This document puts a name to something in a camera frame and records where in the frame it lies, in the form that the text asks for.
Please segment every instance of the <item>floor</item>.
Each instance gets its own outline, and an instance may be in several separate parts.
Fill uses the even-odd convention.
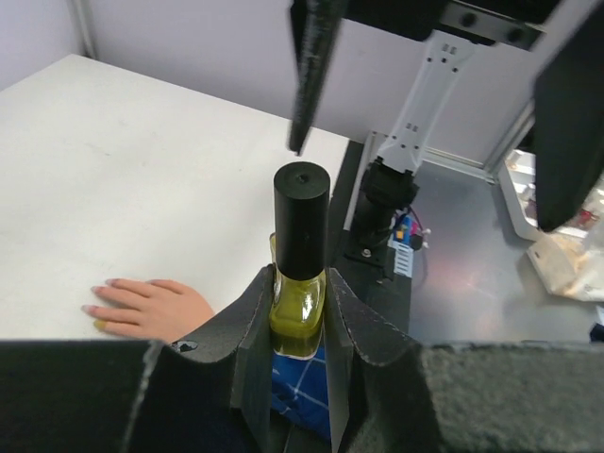
[[[498,186],[433,164],[416,178],[428,249],[415,253],[410,335],[440,341],[588,342],[594,304],[549,295]]]

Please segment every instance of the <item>fingernail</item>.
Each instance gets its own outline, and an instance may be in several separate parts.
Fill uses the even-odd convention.
[[[98,328],[99,330],[105,330],[105,326],[107,325],[107,321],[101,321],[100,319],[97,319],[96,321],[94,321],[92,323],[96,328]]]

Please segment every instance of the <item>small glass bottle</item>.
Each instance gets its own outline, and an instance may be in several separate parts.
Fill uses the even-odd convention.
[[[278,354],[307,360],[316,353],[323,326],[329,175],[318,165],[295,162],[282,167],[274,183],[271,340]]]

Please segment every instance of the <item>hand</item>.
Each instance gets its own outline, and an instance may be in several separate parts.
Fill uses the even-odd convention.
[[[148,283],[118,278],[92,291],[122,308],[85,305],[82,309],[96,318],[94,326],[125,337],[175,342],[206,323],[214,315],[198,292],[172,280]]]

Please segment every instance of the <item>bottle cap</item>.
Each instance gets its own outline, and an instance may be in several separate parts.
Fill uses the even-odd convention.
[[[329,175],[310,162],[281,167],[274,179],[277,267],[294,280],[325,269]]]

